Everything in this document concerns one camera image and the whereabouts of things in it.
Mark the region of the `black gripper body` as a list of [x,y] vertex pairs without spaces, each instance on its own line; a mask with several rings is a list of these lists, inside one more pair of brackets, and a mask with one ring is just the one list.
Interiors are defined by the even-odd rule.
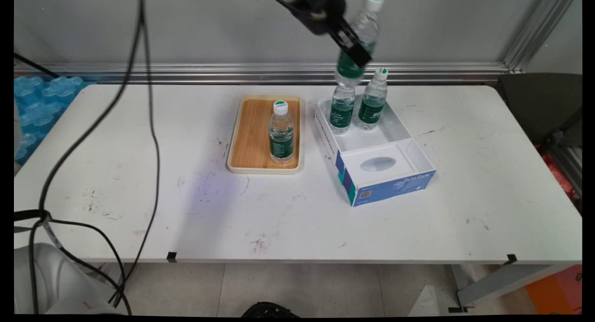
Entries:
[[291,12],[314,35],[340,31],[346,0],[288,0]]

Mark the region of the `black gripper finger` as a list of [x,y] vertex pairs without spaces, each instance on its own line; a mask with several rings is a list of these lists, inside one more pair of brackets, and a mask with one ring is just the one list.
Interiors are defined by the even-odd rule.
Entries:
[[342,27],[331,29],[329,35],[341,51],[348,55],[357,67],[362,68],[372,60],[372,57],[361,42],[342,42]]
[[342,18],[342,42],[361,42],[357,31],[345,18]]

